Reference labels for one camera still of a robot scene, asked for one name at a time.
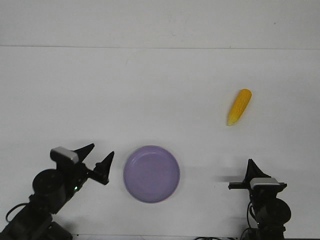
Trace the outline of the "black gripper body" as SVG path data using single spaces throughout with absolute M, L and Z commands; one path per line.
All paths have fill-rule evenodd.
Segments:
M 67 195 L 74 195 L 78 192 L 88 179 L 95 180 L 94 170 L 86 167 L 83 162 L 71 164 L 67 161 L 56 162 L 56 169 L 64 177 L 65 189 Z M 96 181 L 102 185 L 107 185 L 109 181 Z
M 229 190 L 248 190 L 250 198 L 276 198 L 287 188 L 287 183 L 279 182 L 269 175 L 246 175 L 242 182 L 230 182 Z

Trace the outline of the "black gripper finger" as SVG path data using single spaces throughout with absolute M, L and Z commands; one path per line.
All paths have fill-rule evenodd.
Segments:
M 251 180 L 254 175 L 254 169 L 253 169 L 253 160 L 249 159 L 247 162 L 247 169 L 245 174 L 246 180 Z
M 98 162 L 95 164 L 95 168 L 93 169 L 93 172 L 95 174 L 95 180 L 97 182 L 108 182 L 109 181 L 109 174 L 111 165 L 113 162 L 115 152 L 110 152 L 103 161 Z
M 252 160 L 252 178 L 271 178 L 271 176 L 264 173 Z
M 74 153 L 74 156 L 72 157 L 72 162 L 82 163 L 85 160 L 85 158 L 89 155 L 89 153 L 93 150 L 94 147 L 95 147 L 95 144 L 91 143 L 84 147 L 72 150 L 72 152 Z

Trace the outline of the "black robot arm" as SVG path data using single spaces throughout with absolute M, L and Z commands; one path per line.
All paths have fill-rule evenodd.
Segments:
M 72 234 L 53 221 L 53 215 L 70 201 L 88 179 L 102 185 L 109 183 L 115 153 L 110 152 L 94 169 L 84 164 L 93 143 L 69 150 L 62 146 L 50 150 L 56 167 L 38 173 L 32 182 L 33 194 L 21 203 L 20 210 L 0 233 L 2 240 L 71 240 Z
M 248 228 L 241 240 L 283 240 L 285 224 L 291 219 L 289 205 L 277 198 L 288 185 L 265 174 L 252 160 L 247 162 L 243 181 L 230 182 L 230 190 L 247 190 L 249 204 L 246 210 Z

